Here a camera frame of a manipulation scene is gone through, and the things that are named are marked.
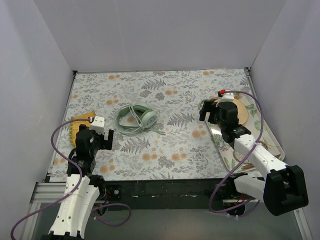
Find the green over-ear headphones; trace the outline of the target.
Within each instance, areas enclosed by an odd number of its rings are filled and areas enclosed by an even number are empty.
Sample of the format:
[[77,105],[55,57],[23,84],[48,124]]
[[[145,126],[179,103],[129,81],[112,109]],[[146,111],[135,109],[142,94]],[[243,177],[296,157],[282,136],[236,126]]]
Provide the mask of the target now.
[[[132,115],[133,120],[136,122],[136,126],[121,125],[121,119],[128,114]],[[119,133],[128,137],[142,133],[145,130],[150,130],[159,135],[165,135],[166,133],[164,131],[151,129],[159,116],[159,110],[153,110],[147,103],[136,102],[135,104],[129,104],[120,108],[113,117],[113,125]]]

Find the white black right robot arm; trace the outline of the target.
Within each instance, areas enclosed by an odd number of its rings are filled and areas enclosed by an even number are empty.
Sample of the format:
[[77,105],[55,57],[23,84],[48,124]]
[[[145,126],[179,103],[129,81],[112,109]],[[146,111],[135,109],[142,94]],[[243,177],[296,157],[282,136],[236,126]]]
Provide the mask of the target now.
[[215,187],[212,199],[219,188],[227,184],[226,192],[230,198],[237,199],[245,194],[264,202],[274,216],[309,204],[303,170],[298,165],[287,165],[260,145],[259,140],[239,123],[238,108],[232,101],[205,100],[199,111],[199,119],[218,125],[222,139],[241,153],[244,160],[250,160],[263,177],[260,180],[246,173],[234,174],[241,166],[238,163]]

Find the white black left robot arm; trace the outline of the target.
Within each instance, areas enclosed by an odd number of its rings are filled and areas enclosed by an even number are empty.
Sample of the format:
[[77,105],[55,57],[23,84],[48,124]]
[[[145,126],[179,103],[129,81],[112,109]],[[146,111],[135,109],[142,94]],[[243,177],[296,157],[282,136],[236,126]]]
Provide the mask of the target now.
[[105,137],[104,119],[86,126],[76,133],[75,148],[68,155],[64,198],[49,233],[42,240],[83,240],[92,208],[96,200],[107,195],[103,176],[94,175],[95,157],[99,150],[111,150],[114,131]]

